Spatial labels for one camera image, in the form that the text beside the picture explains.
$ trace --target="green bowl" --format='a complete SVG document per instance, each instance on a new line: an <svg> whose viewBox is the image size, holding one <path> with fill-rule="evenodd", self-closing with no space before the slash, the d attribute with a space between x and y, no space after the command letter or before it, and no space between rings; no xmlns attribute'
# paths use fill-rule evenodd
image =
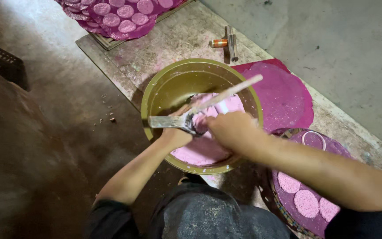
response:
<svg viewBox="0 0 382 239"><path fill-rule="evenodd" d="M141 103L141 118L144 131L150 141L160 137L162 129L150 128L148 116L166 116L177 111L198 93L220 93L246 79L231 67L208 59L188 59L168 65L157 73L145 89ZM259 98L252 87L238 93L244 110L263 125ZM171 165L195 174L218 174L233 170L244 160L232 155L226 160L204 166L196 166L178 160L169 154L165 160Z"/></svg>

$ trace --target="concrete wall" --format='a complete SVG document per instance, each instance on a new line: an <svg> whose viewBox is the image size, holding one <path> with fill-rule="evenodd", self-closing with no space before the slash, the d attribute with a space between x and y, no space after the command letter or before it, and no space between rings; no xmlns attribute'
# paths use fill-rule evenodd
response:
<svg viewBox="0 0 382 239"><path fill-rule="evenodd" d="M201 1L382 140L382 1Z"/></svg>

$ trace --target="pink circle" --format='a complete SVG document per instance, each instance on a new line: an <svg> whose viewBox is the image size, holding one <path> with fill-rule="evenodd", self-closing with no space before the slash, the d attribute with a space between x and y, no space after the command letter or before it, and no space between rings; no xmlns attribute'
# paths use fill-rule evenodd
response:
<svg viewBox="0 0 382 239"><path fill-rule="evenodd" d="M114 13L109 13L104 16L103 24L109 27L118 26L120 24L120 18Z"/></svg>
<svg viewBox="0 0 382 239"><path fill-rule="evenodd" d="M151 0L140 0L137 3L137 8L141 13L150 14L153 12L154 5Z"/></svg>
<svg viewBox="0 0 382 239"><path fill-rule="evenodd" d="M132 16L132 22L134 22L136 25L144 25L148 22L148 17L142 13L135 13Z"/></svg>
<svg viewBox="0 0 382 239"><path fill-rule="evenodd" d="M83 5L91 5L95 2L95 0L81 0Z"/></svg>
<svg viewBox="0 0 382 239"><path fill-rule="evenodd" d="M125 0L109 0L110 5L120 8L125 5Z"/></svg>
<svg viewBox="0 0 382 239"><path fill-rule="evenodd" d="M319 212L318 200L309 190L300 190L294 195L297 211L308 218L314 218Z"/></svg>
<svg viewBox="0 0 382 239"><path fill-rule="evenodd" d="M98 3L94 6L94 12L101 16L107 15L110 9L110 5L107 3Z"/></svg>
<svg viewBox="0 0 382 239"><path fill-rule="evenodd" d="M159 0L160 6L163 8L170 8L173 6L172 0Z"/></svg>
<svg viewBox="0 0 382 239"><path fill-rule="evenodd" d="M134 14L134 8L132 8L130 5L125 5L119 9L117 9L117 14L121 18L130 18Z"/></svg>
<svg viewBox="0 0 382 239"><path fill-rule="evenodd" d="M86 24L88 24L88 26L92 26L92 27L99 27L100 25L98 25L98 23L93 23L93 22L86 22Z"/></svg>
<svg viewBox="0 0 382 239"><path fill-rule="evenodd" d="M322 217L327 222L330 222L340 211L340 207L325 198L321 198L319 201L319 211L321 212Z"/></svg>
<svg viewBox="0 0 382 239"><path fill-rule="evenodd" d="M300 182L283 172L278 173L278 183L287 193L297 193L300 189Z"/></svg>
<svg viewBox="0 0 382 239"><path fill-rule="evenodd" d="M137 26L129 20L125 20L122 23L120 23L120 25L119 25L119 31L121 33L128 33L131 31L135 31L136 28L137 28Z"/></svg>

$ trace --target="hand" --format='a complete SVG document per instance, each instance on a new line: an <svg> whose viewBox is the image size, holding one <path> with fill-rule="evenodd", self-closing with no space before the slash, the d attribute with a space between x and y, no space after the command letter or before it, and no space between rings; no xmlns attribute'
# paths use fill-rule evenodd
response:
<svg viewBox="0 0 382 239"><path fill-rule="evenodd" d="M258 128L252 116L240 111L219 114L216 118L207 117L206 122L221 145L239 154L245 154L248 145L256 138L269 137Z"/></svg>
<svg viewBox="0 0 382 239"><path fill-rule="evenodd" d="M170 114L169 116L180 116L188 109L188 105L185 104L178 111ZM162 140L166 147L170 147L172 150L175 150L191 142L192 135L178 128L164 128L162 136L160 136L158 140Z"/></svg>

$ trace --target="person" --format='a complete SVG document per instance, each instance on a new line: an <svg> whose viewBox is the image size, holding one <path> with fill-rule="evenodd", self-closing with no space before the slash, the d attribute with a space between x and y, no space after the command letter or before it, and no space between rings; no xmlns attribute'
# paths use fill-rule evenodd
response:
<svg viewBox="0 0 382 239"><path fill-rule="evenodd" d="M184 107L173 115L181 115ZM341 206L326 239L382 239L382 171L312 147L267 135L242 112L206 118L215 139L249 160L287 173ZM161 137L116 173L96 196L86 238L140 237L130 211L146 182L174 149L192 140L182 130ZM297 238L267 210L243 205L228 194L192 182L167 193L143 238Z"/></svg>

